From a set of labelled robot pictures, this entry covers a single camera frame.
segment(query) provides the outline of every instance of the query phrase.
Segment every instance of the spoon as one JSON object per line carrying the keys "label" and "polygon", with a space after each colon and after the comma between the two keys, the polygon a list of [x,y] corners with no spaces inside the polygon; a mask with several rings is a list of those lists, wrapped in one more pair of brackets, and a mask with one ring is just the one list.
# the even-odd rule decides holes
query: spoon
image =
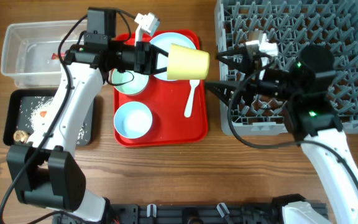
{"label": "spoon", "polygon": [[190,80],[190,94],[189,98],[187,99],[187,104],[185,108],[185,117],[189,118],[191,116],[191,111],[193,109],[193,100],[194,100],[194,91],[196,90],[196,87],[200,84],[200,80]]}

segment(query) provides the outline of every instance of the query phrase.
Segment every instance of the yellow cylinder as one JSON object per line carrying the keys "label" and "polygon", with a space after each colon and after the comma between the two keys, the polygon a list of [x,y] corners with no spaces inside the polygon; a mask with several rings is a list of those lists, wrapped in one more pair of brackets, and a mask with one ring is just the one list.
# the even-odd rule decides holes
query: yellow cylinder
{"label": "yellow cylinder", "polygon": [[172,44],[168,55],[169,80],[204,80],[209,70],[209,53]]}

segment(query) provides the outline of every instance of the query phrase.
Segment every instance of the red object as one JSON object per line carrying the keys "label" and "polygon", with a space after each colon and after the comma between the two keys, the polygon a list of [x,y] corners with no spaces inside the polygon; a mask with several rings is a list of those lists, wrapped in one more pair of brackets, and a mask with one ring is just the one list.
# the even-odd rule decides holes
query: red object
{"label": "red object", "polygon": [[[200,49],[200,40],[190,30],[166,30],[156,32],[176,32],[187,36]],[[122,34],[116,40],[127,39],[128,34]],[[135,34],[132,34],[126,44],[134,44]],[[151,37],[143,35],[143,41],[150,41]],[[205,104],[204,81],[195,90],[193,111],[189,118],[185,117],[185,107],[190,94],[190,84],[187,80],[167,82],[150,76],[146,89],[139,95],[127,96],[114,89],[114,113],[124,103],[138,101],[144,103],[153,114],[151,129],[138,139],[122,137],[116,130],[114,136],[117,142],[126,147],[161,146],[167,144],[181,144],[202,140],[208,132],[208,118]]]}

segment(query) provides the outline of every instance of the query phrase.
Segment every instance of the gray plastic crate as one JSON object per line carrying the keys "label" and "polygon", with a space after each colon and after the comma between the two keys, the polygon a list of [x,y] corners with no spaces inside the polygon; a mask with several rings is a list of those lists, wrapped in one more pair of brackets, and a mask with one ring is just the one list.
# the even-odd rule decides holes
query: gray plastic crate
{"label": "gray plastic crate", "polygon": [[[215,7],[216,44],[220,52],[244,45],[249,31],[263,30],[278,44],[280,64],[288,70],[298,52],[309,44],[327,47],[335,56],[337,77],[329,90],[347,133],[358,134],[358,0],[218,0]],[[221,80],[242,80],[246,74],[220,63]],[[255,96],[232,111],[240,135],[286,133],[281,105],[285,102]],[[221,102],[221,125],[227,106]]]}

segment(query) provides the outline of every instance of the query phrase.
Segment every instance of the wooden table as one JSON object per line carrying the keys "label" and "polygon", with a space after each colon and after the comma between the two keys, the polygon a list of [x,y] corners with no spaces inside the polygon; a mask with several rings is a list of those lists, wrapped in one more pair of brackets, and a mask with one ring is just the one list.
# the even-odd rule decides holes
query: wooden table
{"label": "wooden table", "polygon": [[[118,7],[133,14],[154,12],[160,30],[195,31],[213,58],[216,53],[214,7],[216,0],[115,0],[115,1],[3,1],[0,0],[0,61],[6,27],[18,22],[78,19],[88,6]],[[117,33],[126,32],[119,20]],[[209,79],[219,80],[218,63],[211,61]],[[2,142],[13,81],[0,72],[0,203],[11,176],[6,164],[8,147]],[[126,149],[115,141],[112,125],[112,88],[99,94],[102,105],[96,119],[97,137],[76,151],[76,161],[87,177],[87,188],[112,203],[189,204],[218,202],[269,202],[272,197],[300,193],[328,202],[321,182],[300,148],[256,150],[245,147],[221,131],[219,102],[207,93],[209,133],[198,143]],[[248,140],[273,144],[292,140],[289,134],[252,136]],[[348,142],[358,165],[358,135]],[[4,218],[7,223],[27,223],[48,210],[19,204],[13,195]]]}

